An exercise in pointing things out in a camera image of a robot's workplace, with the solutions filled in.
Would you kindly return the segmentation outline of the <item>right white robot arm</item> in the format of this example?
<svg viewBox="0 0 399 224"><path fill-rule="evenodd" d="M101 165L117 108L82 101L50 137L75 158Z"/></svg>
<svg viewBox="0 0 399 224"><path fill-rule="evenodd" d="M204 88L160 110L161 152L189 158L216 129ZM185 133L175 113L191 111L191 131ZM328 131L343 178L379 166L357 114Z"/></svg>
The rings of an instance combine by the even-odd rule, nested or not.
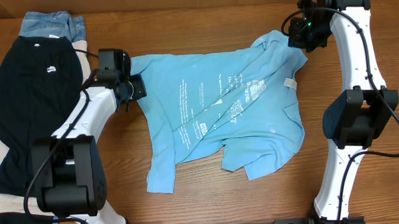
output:
<svg viewBox="0 0 399 224"><path fill-rule="evenodd" d="M378 69L370 0L299 0L297 7L283 22L289 46L311 53L334 36L342 71L342 92L323 114L329 143L323 182L303 224L365 224L348 214L350 193L363 157L399 103Z"/></svg>

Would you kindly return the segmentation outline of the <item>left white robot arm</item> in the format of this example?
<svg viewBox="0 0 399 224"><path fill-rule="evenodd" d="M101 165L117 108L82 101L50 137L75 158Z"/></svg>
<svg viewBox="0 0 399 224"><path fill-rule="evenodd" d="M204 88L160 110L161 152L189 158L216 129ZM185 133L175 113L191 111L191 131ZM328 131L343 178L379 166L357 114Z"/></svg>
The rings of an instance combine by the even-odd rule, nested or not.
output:
<svg viewBox="0 0 399 224"><path fill-rule="evenodd" d="M146 96L139 74L131 73L130 55L120 49L100 49L98 68L80 88L76 106L51 136L35 140L31 148L33 179L23 199L27 215L29 197L52 223L130 224L107 201L107 181L97 141L109 117L121 106Z"/></svg>

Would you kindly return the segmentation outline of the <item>light blue printed t-shirt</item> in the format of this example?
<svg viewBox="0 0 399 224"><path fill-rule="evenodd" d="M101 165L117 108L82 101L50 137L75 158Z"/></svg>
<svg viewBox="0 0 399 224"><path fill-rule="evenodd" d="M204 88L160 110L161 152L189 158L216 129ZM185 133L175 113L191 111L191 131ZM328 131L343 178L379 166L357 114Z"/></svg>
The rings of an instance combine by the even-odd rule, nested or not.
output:
<svg viewBox="0 0 399 224"><path fill-rule="evenodd" d="M134 57L153 152L147 190L172 193L179 164L220 150L222 168L249 180L283 167L305 137L295 73L306 61L279 31L233 52Z"/></svg>

